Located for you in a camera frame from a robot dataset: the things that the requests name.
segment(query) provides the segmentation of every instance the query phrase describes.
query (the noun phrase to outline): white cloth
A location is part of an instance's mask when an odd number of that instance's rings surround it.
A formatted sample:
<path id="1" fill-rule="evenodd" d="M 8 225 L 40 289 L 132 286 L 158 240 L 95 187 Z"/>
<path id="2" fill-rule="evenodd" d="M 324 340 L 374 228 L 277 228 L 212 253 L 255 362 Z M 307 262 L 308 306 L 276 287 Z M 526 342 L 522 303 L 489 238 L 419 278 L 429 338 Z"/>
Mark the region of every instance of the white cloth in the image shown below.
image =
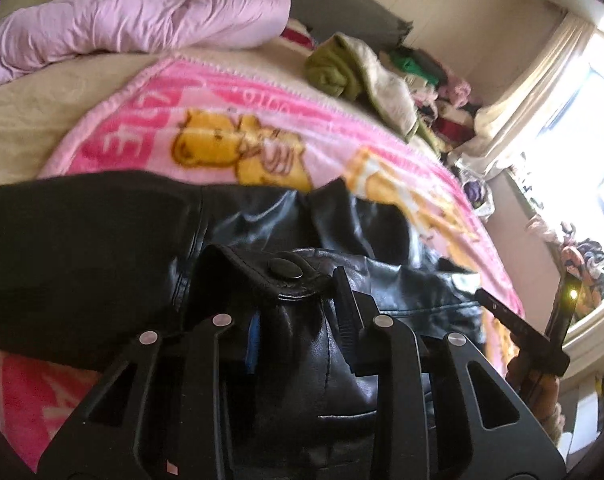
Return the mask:
<path id="1" fill-rule="evenodd" d="M 356 57 L 368 98 L 384 123 L 403 139 L 410 138 L 416 131 L 418 115 L 411 91 L 404 79 L 384 68 L 364 41 L 341 32 L 335 36 Z"/>
<path id="2" fill-rule="evenodd" d="M 530 69 L 495 104 L 480 108 L 477 136 L 454 150 L 452 160 L 488 178 L 507 168 L 576 89 L 575 61 L 594 31 L 595 25 L 569 13 Z"/>

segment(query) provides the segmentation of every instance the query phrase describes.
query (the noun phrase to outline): metal rivet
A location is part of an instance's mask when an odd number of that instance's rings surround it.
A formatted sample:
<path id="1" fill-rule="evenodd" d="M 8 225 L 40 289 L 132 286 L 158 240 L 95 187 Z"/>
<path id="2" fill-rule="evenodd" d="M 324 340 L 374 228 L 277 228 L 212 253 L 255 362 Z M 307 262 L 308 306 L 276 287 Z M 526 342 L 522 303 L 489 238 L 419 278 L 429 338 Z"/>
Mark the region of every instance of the metal rivet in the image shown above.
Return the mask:
<path id="1" fill-rule="evenodd" d="M 375 316 L 373 322 L 380 328 L 389 328 L 390 326 L 393 326 L 393 318 L 391 316 L 385 316 L 384 314 Z"/>
<path id="2" fill-rule="evenodd" d="M 152 345 L 157 341 L 157 332 L 147 330 L 140 336 L 140 343 L 143 345 Z"/>
<path id="3" fill-rule="evenodd" d="M 213 318 L 213 324 L 215 326 L 228 326 L 231 324 L 233 318 L 228 314 L 217 314 Z"/>
<path id="4" fill-rule="evenodd" d="M 284 258 L 271 258 L 269 260 L 269 270 L 278 278 L 284 280 L 299 280 L 303 274 L 302 269 Z"/>
<path id="5" fill-rule="evenodd" d="M 448 342 L 454 346 L 464 346 L 466 344 L 466 337 L 457 332 L 453 332 L 448 335 Z"/>

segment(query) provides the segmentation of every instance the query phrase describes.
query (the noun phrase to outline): window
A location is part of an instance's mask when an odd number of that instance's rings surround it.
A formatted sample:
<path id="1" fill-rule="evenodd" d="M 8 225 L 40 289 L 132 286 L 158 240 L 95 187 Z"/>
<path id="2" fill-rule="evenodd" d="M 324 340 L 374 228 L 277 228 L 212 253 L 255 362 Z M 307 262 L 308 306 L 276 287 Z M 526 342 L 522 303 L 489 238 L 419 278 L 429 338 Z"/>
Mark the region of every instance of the window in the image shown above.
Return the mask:
<path id="1" fill-rule="evenodd" d="M 577 88 L 526 150 L 533 192 L 553 219 L 604 249 L 604 37 L 580 61 Z"/>

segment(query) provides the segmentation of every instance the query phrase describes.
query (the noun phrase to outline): red cloth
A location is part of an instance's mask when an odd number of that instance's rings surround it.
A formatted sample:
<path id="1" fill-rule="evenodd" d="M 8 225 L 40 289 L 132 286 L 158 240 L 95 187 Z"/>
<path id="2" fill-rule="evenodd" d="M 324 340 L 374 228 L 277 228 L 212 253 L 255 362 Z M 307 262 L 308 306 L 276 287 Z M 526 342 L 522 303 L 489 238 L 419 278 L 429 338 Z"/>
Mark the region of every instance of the red cloth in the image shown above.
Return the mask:
<path id="1" fill-rule="evenodd" d="M 471 140 L 475 136 L 475 132 L 468 126 L 453 123 L 453 121 L 449 121 L 442 117 L 435 120 L 433 128 L 437 130 L 437 133 L 458 145 L 463 144 L 467 140 Z"/>
<path id="2" fill-rule="evenodd" d="M 8 354 L 2 362 L 5 437 L 35 471 L 48 443 L 99 378 Z"/>
<path id="3" fill-rule="evenodd" d="M 315 43 L 313 42 L 312 38 L 309 38 L 308 36 L 305 36 L 301 32 L 297 32 L 292 28 L 285 28 L 284 32 L 282 32 L 280 36 L 285 40 L 292 41 L 293 43 L 297 43 L 298 45 L 302 45 L 304 48 L 307 48 L 309 50 L 315 49 Z"/>

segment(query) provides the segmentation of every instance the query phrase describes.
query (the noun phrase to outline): white curtain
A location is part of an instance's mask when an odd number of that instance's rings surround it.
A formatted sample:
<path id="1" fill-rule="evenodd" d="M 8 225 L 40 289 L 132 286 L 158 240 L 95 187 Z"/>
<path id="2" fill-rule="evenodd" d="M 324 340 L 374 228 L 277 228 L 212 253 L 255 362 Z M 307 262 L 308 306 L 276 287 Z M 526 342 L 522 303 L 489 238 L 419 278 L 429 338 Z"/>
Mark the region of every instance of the white curtain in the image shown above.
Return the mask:
<path id="1" fill-rule="evenodd" d="M 507 168 L 574 92 L 576 60 L 584 53 L 595 25 L 568 13 L 530 69 L 475 118 L 476 137 L 454 150 L 451 161 L 492 178 Z"/>

